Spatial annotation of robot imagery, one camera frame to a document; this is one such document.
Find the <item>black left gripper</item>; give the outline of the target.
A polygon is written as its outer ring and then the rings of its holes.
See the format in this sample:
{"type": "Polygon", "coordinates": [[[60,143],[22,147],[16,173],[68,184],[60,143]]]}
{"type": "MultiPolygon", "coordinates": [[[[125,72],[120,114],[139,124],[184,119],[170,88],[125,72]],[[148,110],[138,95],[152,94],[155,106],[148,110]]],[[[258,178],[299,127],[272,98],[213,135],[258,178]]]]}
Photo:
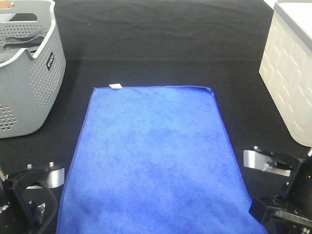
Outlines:
{"type": "Polygon", "coordinates": [[[40,173],[20,171],[10,175],[0,172],[0,232],[2,234],[42,234],[57,214],[59,202],[51,189],[35,179],[40,173]],[[46,203],[27,200],[24,191],[39,188],[52,200],[52,211],[43,222],[46,203]]]}

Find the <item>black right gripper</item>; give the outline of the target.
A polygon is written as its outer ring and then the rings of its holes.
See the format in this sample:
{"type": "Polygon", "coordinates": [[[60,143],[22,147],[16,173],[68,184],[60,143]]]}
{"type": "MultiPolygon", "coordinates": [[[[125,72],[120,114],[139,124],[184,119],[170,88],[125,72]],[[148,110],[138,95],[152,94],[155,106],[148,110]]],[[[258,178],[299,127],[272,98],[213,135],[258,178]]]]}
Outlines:
{"type": "Polygon", "coordinates": [[[289,184],[272,197],[256,197],[249,213],[261,224],[274,223],[277,234],[312,232],[312,160],[299,162],[289,184]]]}

